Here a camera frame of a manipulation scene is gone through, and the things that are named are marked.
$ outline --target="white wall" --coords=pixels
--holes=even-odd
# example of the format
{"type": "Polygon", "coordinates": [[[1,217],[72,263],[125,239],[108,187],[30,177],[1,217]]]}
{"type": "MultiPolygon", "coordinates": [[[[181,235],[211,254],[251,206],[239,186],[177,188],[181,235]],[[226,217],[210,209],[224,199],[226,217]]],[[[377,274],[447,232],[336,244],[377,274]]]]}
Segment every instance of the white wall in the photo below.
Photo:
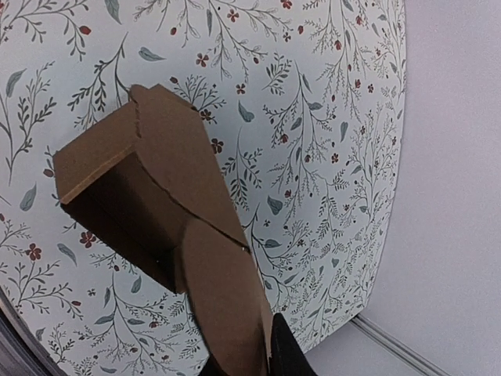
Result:
{"type": "Polygon", "coordinates": [[[364,315],[453,375],[501,374],[501,1],[406,0],[402,164],[364,315]]]}
{"type": "Polygon", "coordinates": [[[419,376],[351,324],[306,356],[320,376],[419,376]]]}

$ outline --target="red flower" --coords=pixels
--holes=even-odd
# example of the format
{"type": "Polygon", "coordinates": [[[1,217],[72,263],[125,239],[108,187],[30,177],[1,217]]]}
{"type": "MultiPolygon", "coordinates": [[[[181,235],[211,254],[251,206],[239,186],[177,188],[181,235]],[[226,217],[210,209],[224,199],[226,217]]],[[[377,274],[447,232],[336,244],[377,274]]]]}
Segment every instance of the red flower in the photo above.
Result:
{"type": "Polygon", "coordinates": [[[212,150],[214,151],[214,154],[219,154],[222,152],[222,147],[225,145],[222,141],[219,141],[218,139],[212,139],[212,150]]]}
{"type": "Polygon", "coordinates": [[[51,170],[50,168],[46,168],[44,170],[44,175],[47,176],[48,178],[53,178],[54,177],[54,171],[51,170]]]}
{"type": "Polygon", "coordinates": [[[236,94],[245,94],[245,84],[236,86],[236,94]]]}
{"type": "Polygon", "coordinates": [[[91,34],[91,31],[92,31],[92,30],[91,30],[89,27],[87,27],[87,26],[80,26],[80,27],[78,28],[78,30],[80,30],[80,32],[81,32],[83,35],[89,35],[89,34],[91,34]]]}
{"type": "Polygon", "coordinates": [[[235,20],[240,17],[240,14],[236,13],[233,9],[229,10],[228,16],[227,16],[232,22],[235,22],[235,20]]]}
{"type": "Polygon", "coordinates": [[[30,249],[24,251],[27,256],[30,256],[31,261],[39,260],[41,258],[41,249],[35,243],[30,244],[30,249]]]}
{"type": "Polygon", "coordinates": [[[209,60],[209,56],[202,55],[201,53],[199,53],[198,55],[196,55],[196,57],[198,58],[198,59],[196,59],[196,65],[201,65],[202,67],[207,66],[207,64],[205,62],[207,60],[209,60]]]}
{"type": "Polygon", "coordinates": [[[207,121],[211,121],[212,119],[214,119],[212,117],[212,113],[207,108],[200,112],[200,117],[202,118],[202,120],[207,120],[207,121]]]}
{"type": "Polygon", "coordinates": [[[290,0],[280,0],[280,2],[285,9],[290,9],[292,7],[292,1],[290,0]]]}
{"type": "Polygon", "coordinates": [[[97,237],[90,231],[81,233],[80,235],[81,235],[80,243],[85,244],[86,248],[90,248],[92,246],[92,243],[94,243],[97,240],[97,237]]]}

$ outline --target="floral pattern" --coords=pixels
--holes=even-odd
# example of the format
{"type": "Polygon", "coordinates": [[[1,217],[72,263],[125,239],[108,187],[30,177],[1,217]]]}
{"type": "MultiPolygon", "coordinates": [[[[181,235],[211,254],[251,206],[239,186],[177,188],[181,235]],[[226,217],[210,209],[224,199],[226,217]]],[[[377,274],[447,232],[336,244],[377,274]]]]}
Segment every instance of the floral pattern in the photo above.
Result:
{"type": "Polygon", "coordinates": [[[402,0],[0,0],[0,285],[68,374],[197,374],[173,295],[59,207],[52,156],[161,83],[204,121],[303,350],[367,304],[395,195],[402,0]]]}

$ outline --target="brown cardboard box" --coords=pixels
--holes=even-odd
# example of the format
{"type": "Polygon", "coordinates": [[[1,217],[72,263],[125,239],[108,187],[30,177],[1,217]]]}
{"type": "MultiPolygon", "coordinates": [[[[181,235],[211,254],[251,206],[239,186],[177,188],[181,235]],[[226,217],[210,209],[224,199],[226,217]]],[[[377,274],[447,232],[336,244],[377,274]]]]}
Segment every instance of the brown cardboard box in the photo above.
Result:
{"type": "Polygon", "coordinates": [[[272,314],[200,115],[166,88],[131,101],[54,157],[61,207],[174,292],[230,375],[266,375],[272,314]]]}

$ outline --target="floral wallpaper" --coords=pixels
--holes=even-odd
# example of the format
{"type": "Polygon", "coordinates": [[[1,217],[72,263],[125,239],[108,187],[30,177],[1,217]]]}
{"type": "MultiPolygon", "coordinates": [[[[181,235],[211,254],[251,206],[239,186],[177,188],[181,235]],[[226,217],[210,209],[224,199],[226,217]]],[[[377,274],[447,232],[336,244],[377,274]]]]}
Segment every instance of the floral wallpaper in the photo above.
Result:
{"type": "Polygon", "coordinates": [[[186,296],[59,208],[53,154],[135,83],[200,112],[305,351],[366,306],[398,170],[402,0],[0,0],[0,52],[0,284],[68,374],[187,376],[207,358],[186,296]]]}

